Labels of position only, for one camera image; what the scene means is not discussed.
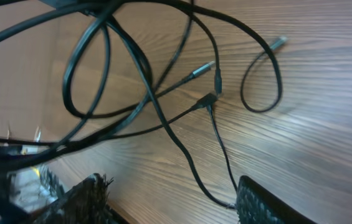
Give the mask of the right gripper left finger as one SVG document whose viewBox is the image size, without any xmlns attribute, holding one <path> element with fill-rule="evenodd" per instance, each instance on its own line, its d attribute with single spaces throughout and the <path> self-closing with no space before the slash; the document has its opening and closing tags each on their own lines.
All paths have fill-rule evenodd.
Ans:
<svg viewBox="0 0 352 224">
<path fill-rule="evenodd" d="M 63 197 L 51 203 L 31 224 L 95 224 L 111 223 L 107 207 L 108 186 L 113 179 L 92 174 L 73 186 Z"/>
</svg>

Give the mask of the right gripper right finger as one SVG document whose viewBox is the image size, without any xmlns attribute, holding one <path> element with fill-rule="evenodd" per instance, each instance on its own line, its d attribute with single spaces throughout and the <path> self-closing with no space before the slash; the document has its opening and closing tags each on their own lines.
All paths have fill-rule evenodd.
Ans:
<svg viewBox="0 0 352 224">
<path fill-rule="evenodd" d="M 239 179 L 235 208 L 241 223 L 315 224 L 247 175 Z"/>
</svg>

